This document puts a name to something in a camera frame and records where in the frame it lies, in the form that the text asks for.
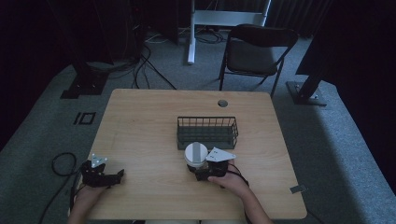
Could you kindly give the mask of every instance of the black wire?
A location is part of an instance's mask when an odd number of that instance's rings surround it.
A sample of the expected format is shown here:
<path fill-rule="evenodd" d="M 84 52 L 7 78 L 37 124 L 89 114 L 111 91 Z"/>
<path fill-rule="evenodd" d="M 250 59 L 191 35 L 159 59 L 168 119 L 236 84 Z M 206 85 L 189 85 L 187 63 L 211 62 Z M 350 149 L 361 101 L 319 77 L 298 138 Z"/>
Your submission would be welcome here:
<path fill-rule="evenodd" d="M 237 176 L 241 177 L 242 180 L 244 180 L 245 183 L 248 185 L 248 181 L 241 174 L 238 174 L 237 172 L 230 171 L 230 170 L 227 170 L 227 173 L 230 173 L 230 174 L 237 175 Z"/>
<path fill-rule="evenodd" d="M 157 68 L 154 67 L 154 65 L 147 59 L 148 64 L 150 65 L 150 68 L 153 69 L 158 76 L 160 76 L 166 83 L 168 83 L 169 86 L 172 87 L 172 89 L 176 90 L 177 88 L 163 75 L 161 74 L 160 71 L 157 70 Z"/>
<path fill-rule="evenodd" d="M 71 156 L 71 157 L 73 158 L 73 167 L 70 169 L 70 172 L 69 172 L 69 173 L 67 173 L 67 174 L 61 174 L 61 173 L 59 173 L 59 172 L 55 169 L 55 163 L 56 163 L 56 161 L 57 161 L 60 157 L 65 156 L 65 155 L 69 155 L 69 156 Z M 40 217 L 40 219 L 39 219 L 39 221 L 38 221 L 39 224 L 43 222 L 44 216 L 46 215 L 47 210 L 50 208 L 50 205 L 53 203 L 53 201 L 55 200 L 55 198 L 56 198 L 56 197 L 58 196 L 58 194 L 62 191 L 62 189 L 64 188 L 64 186 L 67 184 L 67 181 L 70 179 L 70 177 L 71 177 L 72 175 L 75 175 L 75 174 L 77 173 L 77 172 L 76 172 L 76 165 L 77 165 L 77 158 L 76 158 L 76 156 L 75 156 L 73 153 L 71 153 L 71 152 L 64 152 L 64 153 L 58 154 L 56 157 L 54 157 L 54 158 L 52 159 L 52 164 L 51 164 L 52 172 L 55 173 L 55 174 L 58 175 L 58 176 L 66 176 L 66 180 L 62 183 L 61 187 L 56 191 L 56 193 L 52 196 L 52 198 L 51 198 L 51 199 L 49 200 L 49 202 L 47 203 L 47 205 L 46 205 L 44 211 L 42 212 L 41 217 Z"/>
<path fill-rule="evenodd" d="M 319 223 L 324 224 L 324 221 L 322 221 L 319 217 L 317 217 L 314 213 L 312 213 L 308 208 L 306 209 L 306 211 L 307 211 L 312 217 L 314 217 Z"/>
<path fill-rule="evenodd" d="M 144 45 L 144 47 L 148 49 L 148 57 L 145 58 L 145 57 L 143 56 L 143 54 L 140 55 L 144 60 L 143 60 L 143 62 L 137 67 L 137 69 L 134 70 L 134 81 L 132 82 L 132 86 L 131 86 L 132 89 L 134 88 L 134 85 L 136 85 L 136 87 L 137 87 L 138 89 L 140 89 L 140 87 L 139 87 L 139 85 L 138 85 L 138 83 L 137 83 L 137 75 L 139 74 L 140 69 L 143 67 L 143 65 L 147 62 L 147 60 L 148 60 L 149 57 L 151 56 L 151 50 L 149 50 L 149 48 L 148 48 L 146 45 Z"/>
<path fill-rule="evenodd" d="M 131 74 L 131 73 L 134 71 L 134 69 L 135 69 L 135 67 L 132 68 L 130 71 L 125 72 L 125 74 L 120 75 L 119 77 L 109 77 L 108 79 L 110 80 L 110 79 L 118 79 L 118 78 L 121 78 L 121 77 L 126 77 L 126 76 L 128 76 L 129 74 Z"/>
<path fill-rule="evenodd" d="M 208 40 L 208 39 L 199 37 L 200 35 L 211 35 L 211 36 L 214 36 L 216 39 Z M 219 44 L 221 42 L 226 41 L 226 39 L 224 38 L 224 36 L 221 33 L 214 32 L 214 31 L 206 31 L 205 33 L 196 34 L 195 39 L 198 40 L 199 42 L 206 43 L 206 44 Z"/>
<path fill-rule="evenodd" d="M 239 174 L 241 174 L 241 171 L 238 169 L 238 167 L 236 167 L 234 164 L 231 164 L 231 163 L 228 163 L 228 164 L 233 166 L 233 168 L 235 168 L 239 172 Z"/>
<path fill-rule="evenodd" d="M 99 67 L 95 67 L 92 65 L 90 65 L 90 68 L 94 72 L 113 73 L 113 72 L 128 71 L 131 69 L 131 67 L 135 67 L 138 62 L 139 61 L 137 59 L 131 58 L 126 63 L 120 64 L 117 66 L 113 66 L 113 67 L 109 67 L 109 68 L 99 68 Z"/>
<path fill-rule="evenodd" d="M 78 192 L 82 189 L 79 189 L 77 192 L 76 192 L 76 186 L 77 186 L 77 181 L 78 181 L 78 178 L 79 178 L 79 174 L 81 174 L 81 168 L 78 168 L 78 170 L 77 170 L 77 173 L 76 173 L 76 175 L 75 175 L 75 178 L 74 178 L 74 181 L 73 181 L 73 185 L 72 185 L 72 188 L 70 189 L 70 198 L 69 198 L 69 208 L 70 208 L 70 212 L 72 211 L 72 209 L 73 209 L 73 206 L 74 206 L 74 197 L 75 197 L 75 195 L 77 195 L 78 194 Z"/>
<path fill-rule="evenodd" d="M 141 54 L 141 57 L 143 58 L 143 62 L 138 66 L 138 68 L 135 70 L 135 72 L 134 72 L 134 82 L 132 83 L 132 88 L 134 87 L 134 85 L 136 85 L 136 87 L 138 88 L 138 89 L 140 89 L 139 88 L 139 85 L 138 85 L 138 83 L 137 83 L 137 75 L 138 75 L 138 73 L 139 73 L 139 71 L 140 71 L 140 69 L 143 67 L 143 66 L 146 66 L 146 63 L 148 63 L 148 65 L 149 65 L 149 67 L 152 69 L 152 70 L 154 70 L 155 71 L 155 73 L 158 75 L 158 76 L 160 76 L 160 78 L 162 78 L 169 86 L 171 86 L 172 87 L 172 89 L 174 89 L 174 90 L 176 90 L 177 88 L 160 72 L 160 71 L 158 71 L 158 69 L 157 68 L 155 68 L 155 66 L 149 61 L 149 57 L 151 56 L 151 50 L 150 50 L 150 48 L 149 47 L 147 47 L 146 45 L 144 45 L 144 47 L 148 50 L 148 56 L 147 57 L 145 57 L 143 54 Z M 144 76 L 145 76 L 145 79 L 146 79 L 146 81 L 147 81 L 147 83 L 148 83 L 148 87 L 149 87 L 149 80 L 148 80 L 148 78 L 147 78 L 147 76 L 146 76 L 146 72 L 144 71 Z"/>

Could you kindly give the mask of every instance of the table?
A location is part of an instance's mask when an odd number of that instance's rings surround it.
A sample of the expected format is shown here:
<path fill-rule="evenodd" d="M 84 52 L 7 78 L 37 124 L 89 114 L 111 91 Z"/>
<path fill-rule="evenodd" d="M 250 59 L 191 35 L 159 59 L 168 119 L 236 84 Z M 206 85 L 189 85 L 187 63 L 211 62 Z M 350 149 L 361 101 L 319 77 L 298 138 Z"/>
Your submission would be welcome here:
<path fill-rule="evenodd" d="M 214 11 L 195 10 L 195 0 L 191 0 L 191 34 L 189 46 L 188 64 L 195 62 L 195 25 L 219 25 L 236 26 L 242 23 L 250 23 L 264 26 L 268 8 L 271 0 L 265 0 L 263 11 L 257 12 L 236 12 L 236 11 Z"/>
<path fill-rule="evenodd" d="M 269 217 L 306 216 L 301 193 L 290 193 L 298 183 L 268 93 L 114 90 L 91 153 L 108 158 L 107 175 L 125 176 L 90 219 L 244 219 L 239 199 L 189 172 L 177 150 L 178 116 L 235 116 L 239 135 L 227 151 Z"/>

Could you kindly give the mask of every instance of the black wire basket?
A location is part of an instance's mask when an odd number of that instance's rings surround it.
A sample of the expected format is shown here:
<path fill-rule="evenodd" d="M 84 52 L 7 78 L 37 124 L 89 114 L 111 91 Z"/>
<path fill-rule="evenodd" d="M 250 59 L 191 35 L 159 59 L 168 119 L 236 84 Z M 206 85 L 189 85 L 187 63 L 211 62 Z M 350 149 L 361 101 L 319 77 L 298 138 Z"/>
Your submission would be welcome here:
<path fill-rule="evenodd" d="M 207 149 L 234 149 L 238 128 L 235 117 L 177 117 L 177 148 L 193 142 Z"/>

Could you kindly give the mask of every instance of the round hole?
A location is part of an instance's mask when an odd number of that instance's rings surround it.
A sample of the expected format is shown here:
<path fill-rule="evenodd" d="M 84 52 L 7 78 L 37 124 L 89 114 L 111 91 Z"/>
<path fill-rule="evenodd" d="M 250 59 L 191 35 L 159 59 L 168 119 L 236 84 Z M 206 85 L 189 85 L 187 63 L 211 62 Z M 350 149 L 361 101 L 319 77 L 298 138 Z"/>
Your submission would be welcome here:
<path fill-rule="evenodd" d="M 218 101 L 218 105 L 219 105 L 220 107 L 226 107 L 226 106 L 228 105 L 228 102 L 225 101 L 225 100 L 219 100 L 219 101 Z"/>

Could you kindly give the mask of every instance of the gray carpet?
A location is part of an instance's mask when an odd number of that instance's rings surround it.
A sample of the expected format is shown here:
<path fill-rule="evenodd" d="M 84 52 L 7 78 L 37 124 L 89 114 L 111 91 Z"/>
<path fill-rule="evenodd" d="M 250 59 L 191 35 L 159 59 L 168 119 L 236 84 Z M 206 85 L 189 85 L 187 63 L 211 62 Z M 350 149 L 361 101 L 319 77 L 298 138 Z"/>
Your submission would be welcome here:
<path fill-rule="evenodd" d="M 149 61 L 179 90 L 219 88 L 217 77 L 224 43 L 197 42 L 195 64 L 187 65 L 188 42 L 179 45 L 162 39 L 147 43 Z M 395 223 L 396 199 L 365 145 L 335 87 L 322 82 L 319 90 L 326 107 L 295 105 L 286 81 L 304 81 L 295 76 L 310 39 L 300 39 L 290 52 L 273 98 L 276 114 L 303 193 L 305 205 L 324 223 Z M 108 67 L 93 63 L 98 67 Z M 148 78 L 149 86 L 143 76 Z M 86 160 L 107 100 L 116 88 L 131 88 L 132 72 L 112 73 L 102 95 L 60 100 L 73 81 L 72 66 L 56 76 L 36 102 L 29 116 L 0 153 L 0 223 L 38 223 L 51 197 L 65 181 L 51 170 L 52 159 L 72 152 L 78 165 Z M 148 66 L 138 76 L 142 89 L 170 89 Z M 272 78 L 258 85 L 259 78 L 228 76 L 224 91 L 270 91 Z M 74 124 L 78 113 L 96 113 L 91 125 Z M 68 156 L 56 162 L 59 172 L 68 173 Z M 55 198 L 43 223 L 65 223 L 68 195 L 72 185 Z M 131 221 L 90 221 L 90 223 L 131 223 Z M 309 214 L 302 220 L 276 220 L 276 223 L 319 223 Z"/>

